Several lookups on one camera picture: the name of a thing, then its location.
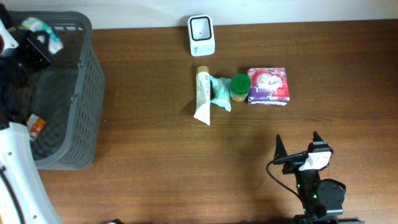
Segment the white shampoo tube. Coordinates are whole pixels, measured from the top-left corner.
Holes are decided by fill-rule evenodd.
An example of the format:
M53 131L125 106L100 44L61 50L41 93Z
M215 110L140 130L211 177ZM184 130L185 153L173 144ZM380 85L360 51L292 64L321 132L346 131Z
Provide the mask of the white shampoo tube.
M196 75L197 105L194 118L210 125L210 69L207 66L199 66Z

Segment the mint green wipes pack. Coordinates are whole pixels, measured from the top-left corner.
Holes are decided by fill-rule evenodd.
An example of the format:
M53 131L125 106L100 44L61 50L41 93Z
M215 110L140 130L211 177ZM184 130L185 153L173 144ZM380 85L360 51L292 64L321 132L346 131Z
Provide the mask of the mint green wipes pack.
M230 112L231 102L230 102L229 89L230 89L231 79L223 77L215 78L212 76L210 77L210 79L214 93L214 98L211 99L210 102Z

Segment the small orange white packet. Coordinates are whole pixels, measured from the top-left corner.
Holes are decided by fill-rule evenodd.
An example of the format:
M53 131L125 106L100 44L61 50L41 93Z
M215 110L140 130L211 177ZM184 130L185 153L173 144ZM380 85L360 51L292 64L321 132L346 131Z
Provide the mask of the small orange white packet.
M44 129L46 122L44 119L40 118L39 116L31 114L26 124L30 136L30 141L33 142L37 139L41 130Z

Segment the white barcode scanner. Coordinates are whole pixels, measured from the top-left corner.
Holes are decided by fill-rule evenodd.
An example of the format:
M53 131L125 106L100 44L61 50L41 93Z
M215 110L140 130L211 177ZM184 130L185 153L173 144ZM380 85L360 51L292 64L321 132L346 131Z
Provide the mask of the white barcode scanner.
M202 57L215 53L215 34L210 16L191 16L188 18L187 27L190 52L193 57Z

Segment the small teal tissue pack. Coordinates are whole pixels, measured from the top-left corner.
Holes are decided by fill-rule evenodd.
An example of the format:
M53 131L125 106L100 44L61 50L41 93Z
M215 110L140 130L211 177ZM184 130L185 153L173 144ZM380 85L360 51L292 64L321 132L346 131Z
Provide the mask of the small teal tissue pack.
M35 17L29 17L22 22L24 29L32 31L37 39L44 44L52 55L63 49L62 40L55 34L53 29L44 21Z

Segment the green lid jar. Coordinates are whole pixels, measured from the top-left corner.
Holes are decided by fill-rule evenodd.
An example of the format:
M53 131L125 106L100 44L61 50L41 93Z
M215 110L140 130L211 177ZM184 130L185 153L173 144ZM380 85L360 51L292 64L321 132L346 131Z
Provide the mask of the green lid jar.
M245 74L235 75L230 84L229 95L233 101L242 102L251 89L251 79Z

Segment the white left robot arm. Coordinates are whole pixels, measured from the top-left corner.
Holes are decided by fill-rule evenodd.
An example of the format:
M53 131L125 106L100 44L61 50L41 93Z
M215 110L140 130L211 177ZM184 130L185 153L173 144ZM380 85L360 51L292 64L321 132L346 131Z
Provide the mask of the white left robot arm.
M1 223L61 223L51 204L30 145L30 119L22 90L52 64L63 42L35 17L20 25L1 6Z

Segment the grey plastic mesh basket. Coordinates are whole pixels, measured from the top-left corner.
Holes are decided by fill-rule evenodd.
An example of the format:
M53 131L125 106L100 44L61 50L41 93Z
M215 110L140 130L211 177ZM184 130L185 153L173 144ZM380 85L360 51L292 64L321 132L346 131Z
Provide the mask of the grey plastic mesh basket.
M90 20L82 13L11 11L16 24L36 17L62 40L49 68L28 85L11 90L7 101L25 119L34 114L46 124L30 147L38 169L78 170L95 158L105 77L91 41Z

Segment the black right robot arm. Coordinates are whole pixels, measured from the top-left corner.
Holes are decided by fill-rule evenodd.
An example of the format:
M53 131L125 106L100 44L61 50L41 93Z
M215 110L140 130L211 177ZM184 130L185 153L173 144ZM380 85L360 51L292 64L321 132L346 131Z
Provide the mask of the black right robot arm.
M293 174L294 194L303 206L303 214L294 216L294 223L338 223L343 213L345 184L333 179L321 179L319 172L330 164L333 149L317 132L306 151L288 155L281 136L276 136L273 165L282 165L284 175Z

